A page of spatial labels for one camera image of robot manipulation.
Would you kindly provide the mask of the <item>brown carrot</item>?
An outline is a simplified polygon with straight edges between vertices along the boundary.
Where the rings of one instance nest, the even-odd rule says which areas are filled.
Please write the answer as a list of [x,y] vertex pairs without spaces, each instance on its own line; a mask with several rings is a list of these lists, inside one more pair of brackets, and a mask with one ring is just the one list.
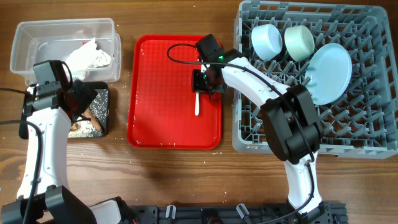
[[88,118],[90,120],[90,123],[93,125],[93,127],[99,131],[99,132],[103,132],[103,128],[102,125],[100,124],[100,122],[98,121],[98,119],[94,116],[94,114],[92,113],[92,110],[90,107],[87,107],[86,111],[82,114],[85,118]]

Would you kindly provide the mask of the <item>white plastic spoon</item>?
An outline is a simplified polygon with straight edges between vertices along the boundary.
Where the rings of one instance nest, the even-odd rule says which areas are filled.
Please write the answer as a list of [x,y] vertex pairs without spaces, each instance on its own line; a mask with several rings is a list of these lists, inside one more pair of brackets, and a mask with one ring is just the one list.
[[195,92],[195,116],[199,116],[200,113],[200,94]]

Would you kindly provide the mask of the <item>white rice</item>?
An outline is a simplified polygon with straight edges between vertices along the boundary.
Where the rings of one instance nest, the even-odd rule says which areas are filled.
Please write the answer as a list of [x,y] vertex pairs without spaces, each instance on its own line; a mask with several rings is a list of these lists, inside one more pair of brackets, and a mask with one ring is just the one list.
[[84,116],[78,116],[75,120],[78,125],[76,131],[70,131],[68,138],[102,138],[107,135],[108,111],[109,111],[109,90],[96,89],[96,98],[92,101],[90,108],[94,116],[102,125],[103,132],[97,131]]

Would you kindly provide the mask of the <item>brown food scrap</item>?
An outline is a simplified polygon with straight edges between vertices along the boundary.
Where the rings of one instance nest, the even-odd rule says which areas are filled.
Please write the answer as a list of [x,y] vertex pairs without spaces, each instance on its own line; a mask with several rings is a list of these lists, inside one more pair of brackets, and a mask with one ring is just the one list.
[[77,129],[78,129],[77,123],[73,123],[71,128],[70,128],[70,131],[76,131]]

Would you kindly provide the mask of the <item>white napkin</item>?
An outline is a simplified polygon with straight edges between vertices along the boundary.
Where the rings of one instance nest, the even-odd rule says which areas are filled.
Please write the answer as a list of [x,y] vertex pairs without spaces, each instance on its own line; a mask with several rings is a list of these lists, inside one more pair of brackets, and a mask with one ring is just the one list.
[[103,50],[95,50],[95,59],[92,63],[93,67],[106,67],[111,63],[111,57]]
[[92,38],[79,49],[74,50],[66,60],[73,79],[85,79],[86,69],[93,68],[99,56],[100,53],[97,50],[96,38]]

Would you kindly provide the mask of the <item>light blue rice bowl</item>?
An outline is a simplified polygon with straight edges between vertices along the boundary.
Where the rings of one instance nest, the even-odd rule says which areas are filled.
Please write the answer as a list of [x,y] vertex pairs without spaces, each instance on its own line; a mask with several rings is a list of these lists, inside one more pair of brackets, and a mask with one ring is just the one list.
[[251,32],[251,41],[257,56],[263,61],[270,61],[282,51],[282,37],[272,24],[256,26]]

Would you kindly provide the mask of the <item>light green bowl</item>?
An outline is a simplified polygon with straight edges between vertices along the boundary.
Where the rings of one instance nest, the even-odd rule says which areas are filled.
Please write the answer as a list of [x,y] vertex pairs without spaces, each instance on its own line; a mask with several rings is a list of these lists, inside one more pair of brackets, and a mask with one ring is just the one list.
[[290,57],[296,62],[305,60],[315,50],[313,35],[306,26],[286,28],[284,40]]

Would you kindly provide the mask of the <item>large light blue plate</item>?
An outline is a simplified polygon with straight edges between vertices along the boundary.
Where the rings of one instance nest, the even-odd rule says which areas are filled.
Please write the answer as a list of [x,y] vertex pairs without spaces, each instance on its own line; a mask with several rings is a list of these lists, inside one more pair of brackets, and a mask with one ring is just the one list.
[[317,50],[305,72],[305,87],[313,103],[326,105],[336,101],[347,89],[352,69],[351,57],[340,44],[326,44]]

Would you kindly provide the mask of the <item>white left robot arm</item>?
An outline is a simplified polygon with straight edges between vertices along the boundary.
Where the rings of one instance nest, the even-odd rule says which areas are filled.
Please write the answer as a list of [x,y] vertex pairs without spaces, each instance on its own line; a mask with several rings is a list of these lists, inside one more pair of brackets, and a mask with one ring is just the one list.
[[89,207],[68,188],[68,133],[97,91],[73,80],[68,65],[60,60],[35,64],[34,74],[37,84],[25,91],[24,119],[17,121],[29,140],[24,177],[16,201],[2,207],[1,221],[37,223],[49,212],[51,223],[139,223],[120,197]]

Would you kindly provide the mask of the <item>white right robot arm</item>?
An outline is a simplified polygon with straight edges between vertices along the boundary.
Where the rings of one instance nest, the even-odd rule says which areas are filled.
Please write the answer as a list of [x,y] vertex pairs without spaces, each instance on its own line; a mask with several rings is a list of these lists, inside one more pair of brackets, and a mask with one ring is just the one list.
[[212,34],[193,47],[203,67],[193,73],[193,88],[212,93],[226,85],[260,109],[267,143],[285,165],[291,213],[301,222],[314,221],[323,212],[315,169],[323,129],[309,91],[269,78],[238,50],[225,51]]

